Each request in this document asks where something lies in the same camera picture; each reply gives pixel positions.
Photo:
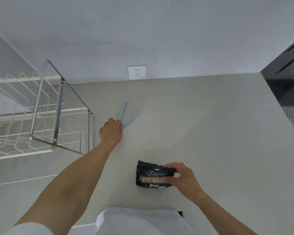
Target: light blue clip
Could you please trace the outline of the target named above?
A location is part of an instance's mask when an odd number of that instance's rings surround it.
[[[128,102],[125,102],[123,107],[122,107],[121,113],[120,113],[119,118],[118,118],[119,120],[122,120],[122,116],[123,116],[123,113],[124,113],[124,110],[125,110],[125,107],[126,107],[127,103]],[[131,118],[129,118],[127,121],[125,121],[123,123],[121,128],[125,128],[139,113],[140,113],[140,110],[136,111],[135,114],[133,114]]]

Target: stainless steel frame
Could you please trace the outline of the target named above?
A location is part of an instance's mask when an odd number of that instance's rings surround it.
[[[39,99],[40,99],[41,91],[42,91],[42,88],[43,88],[43,81],[45,79],[46,68],[47,68],[48,64],[50,64],[51,67],[61,77],[61,79],[60,79],[60,87],[59,87],[59,94],[58,94],[58,101],[57,101],[57,106],[56,106],[55,124],[54,124],[54,128],[53,128],[52,142],[48,142],[48,141],[36,138],[34,136],[34,128],[35,128],[35,121],[36,121],[36,118],[37,118],[38,107],[39,107]],[[80,151],[75,151],[75,150],[66,148],[64,146],[57,145],[64,84],[67,84],[70,87],[70,89],[74,92],[74,94],[81,101]],[[61,73],[56,69],[56,67],[48,59],[46,59],[44,65],[43,65],[43,72],[42,72],[42,76],[41,76],[41,80],[40,80],[39,91],[38,91],[38,95],[37,95],[37,101],[36,101],[35,110],[34,110],[34,114],[33,114],[33,120],[32,120],[32,124],[31,124],[31,129],[30,129],[30,138],[33,139],[33,140],[37,140],[39,142],[44,142],[44,143],[47,143],[49,145],[56,146],[56,147],[59,147],[59,148],[63,148],[63,149],[66,149],[66,150],[69,150],[69,151],[72,151],[72,152],[83,155],[83,153],[82,153],[82,112],[83,112],[83,107],[82,106],[83,105],[87,108],[87,125],[86,125],[86,130],[87,130],[87,132],[86,132],[86,153],[87,153],[90,150],[90,137],[89,137],[90,136],[90,117],[93,117],[93,120],[92,120],[93,121],[93,127],[92,127],[92,129],[93,129],[93,142],[92,142],[93,147],[94,147],[94,144],[95,144],[95,141],[94,141],[95,140],[95,137],[94,137],[94,114],[87,107],[87,105],[83,102],[83,100],[78,96],[78,94],[73,90],[73,88],[65,80],[65,78],[61,75]]]

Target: black coffee bag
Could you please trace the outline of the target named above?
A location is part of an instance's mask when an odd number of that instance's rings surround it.
[[[174,176],[175,172],[175,168],[138,161],[136,167],[136,185],[144,188],[166,188],[172,185],[169,183],[162,183],[160,177]]]

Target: white wire rack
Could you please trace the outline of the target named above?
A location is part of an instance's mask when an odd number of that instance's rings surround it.
[[[49,60],[43,70],[0,77],[0,159],[94,146],[92,112]]]

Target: electrical outlet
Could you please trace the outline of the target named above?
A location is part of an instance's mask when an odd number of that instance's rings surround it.
[[[128,66],[128,71],[130,80],[145,79],[147,65]]]

